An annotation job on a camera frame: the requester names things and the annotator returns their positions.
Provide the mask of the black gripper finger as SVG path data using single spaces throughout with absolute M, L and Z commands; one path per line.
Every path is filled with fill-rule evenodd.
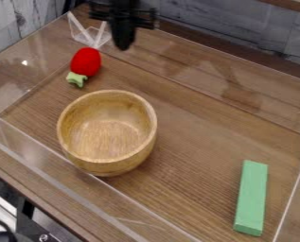
M 109 21 L 111 37 L 119 50 L 126 51 L 135 39 L 135 25 L 130 19 L 113 17 Z

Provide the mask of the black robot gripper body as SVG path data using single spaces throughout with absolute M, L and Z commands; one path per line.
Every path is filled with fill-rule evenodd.
M 137 27 L 154 29 L 157 8 L 143 7 L 141 0 L 88 0 L 88 17 L 101 21 L 130 21 Z

